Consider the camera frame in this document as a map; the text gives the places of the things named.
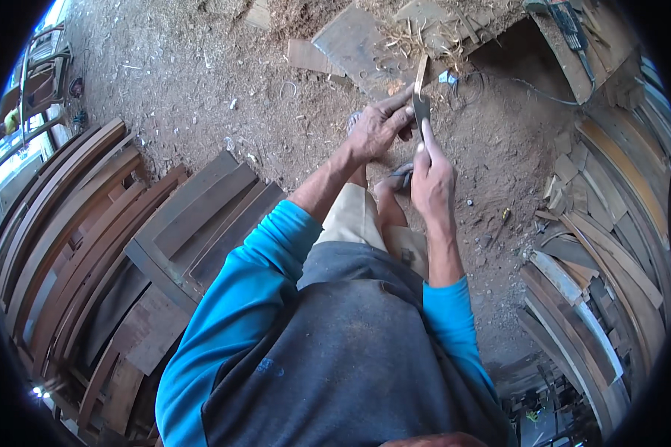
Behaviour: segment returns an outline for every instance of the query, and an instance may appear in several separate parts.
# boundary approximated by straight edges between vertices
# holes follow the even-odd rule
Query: beige shorts
[[[390,253],[410,266],[424,280],[428,278],[427,238],[412,228],[386,226],[378,221],[376,201],[367,189],[346,183],[325,216],[316,244],[331,240],[357,242]]]

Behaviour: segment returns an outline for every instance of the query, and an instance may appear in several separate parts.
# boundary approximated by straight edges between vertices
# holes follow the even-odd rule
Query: dirt floor
[[[383,3],[390,8],[384,13],[392,13],[405,2],[369,5]],[[318,27],[346,5],[313,10],[315,1],[300,4],[311,5],[306,12]],[[157,178],[180,162],[198,170],[229,149],[262,179],[293,191],[344,140],[347,117],[368,98],[352,85],[288,67],[287,38],[310,36],[303,30],[289,35],[295,31],[283,24],[273,33],[247,26],[242,9],[242,0],[73,0],[67,37],[76,54],[74,74],[84,76],[86,88],[70,112],[86,111],[91,123],[121,117],[138,133]],[[532,217],[552,170],[553,139],[573,118],[570,108],[502,79],[521,77],[569,99],[536,25],[526,19],[498,41],[501,47],[491,41],[471,56],[489,75],[462,82],[466,106],[446,85],[428,87],[435,133],[459,172],[458,238],[479,348],[491,373],[538,350],[517,322],[515,310],[524,305],[517,271],[535,236]],[[396,143],[371,164],[371,184],[411,158],[415,144]],[[422,228],[409,199],[401,203],[412,226]],[[512,219],[497,244],[483,249],[477,241],[497,232],[505,207]]]

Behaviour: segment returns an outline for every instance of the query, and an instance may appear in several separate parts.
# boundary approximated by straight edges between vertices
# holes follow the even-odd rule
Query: person
[[[169,446],[514,446],[477,351],[456,171],[428,120],[407,168],[366,164],[412,134],[413,87],[366,107],[328,161],[234,249],[164,370]]]
[[[25,96],[25,102],[28,105],[28,111],[29,109],[34,108],[35,104],[41,104],[53,94],[54,79],[55,72],[53,71],[52,74],[50,74],[50,77],[45,79],[45,81],[40,84],[40,86],[37,87],[37,89],[32,94]],[[8,114],[5,116],[5,120],[0,123],[0,140],[6,135],[11,135],[13,132],[15,132],[15,130],[18,130],[19,126],[20,100],[18,99],[17,104],[15,104],[15,108],[8,112]]]

